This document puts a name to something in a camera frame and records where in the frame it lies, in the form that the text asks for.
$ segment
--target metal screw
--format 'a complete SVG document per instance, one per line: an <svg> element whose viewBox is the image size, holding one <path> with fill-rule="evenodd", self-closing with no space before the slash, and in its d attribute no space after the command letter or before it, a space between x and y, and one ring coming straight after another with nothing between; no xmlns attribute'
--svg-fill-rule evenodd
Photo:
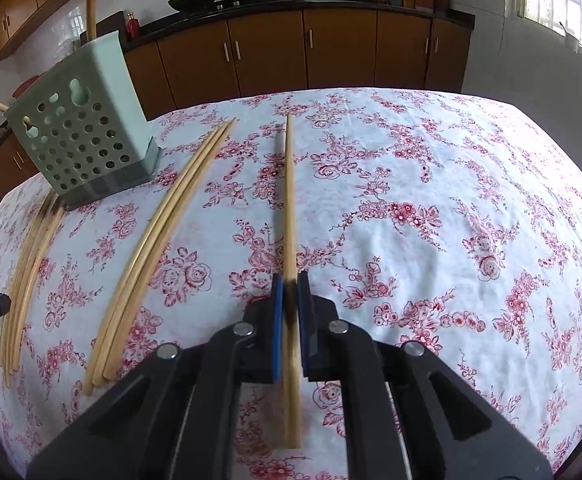
<svg viewBox="0 0 582 480"><path fill-rule="evenodd" d="M345 334L348 332L348 323L341 319L336 319L328 324L328 329L334 334Z"/></svg>
<svg viewBox="0 0 582 480"><path fill-rule="evenodd" d="M158 348L158 357L160 359L173 359L178 355L178 347L173 343L164 343Z"/></svg>
<svg viewBox="0 0 582 480"><path fill-rule="evenodd" d="M246 321L241 321L233 325L233 333L235 335L247 336L253 334L253 325L247 323Z"/></svg>
<svg viewBox="0 0 582 480"><path fill-rule="evenodd" d="M424 345L417 341L408 341L404 343L403 348L408 355L412 355L413 357L424 355Z"/></svg>

